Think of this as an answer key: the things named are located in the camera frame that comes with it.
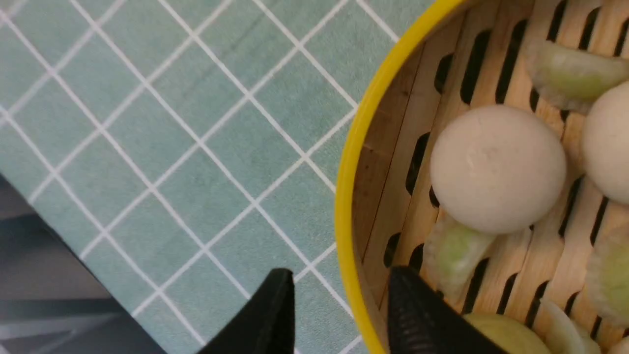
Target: tablecloth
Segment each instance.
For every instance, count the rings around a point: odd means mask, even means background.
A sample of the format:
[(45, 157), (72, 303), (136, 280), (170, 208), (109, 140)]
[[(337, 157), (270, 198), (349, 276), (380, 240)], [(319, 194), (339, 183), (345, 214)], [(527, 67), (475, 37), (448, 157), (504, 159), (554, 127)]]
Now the tablecloth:
[(0, 0), (0, 173), (170, 354), (268, 270), (296, 353), (365, 353), (333, 199), (371, 77), (432, 0)]

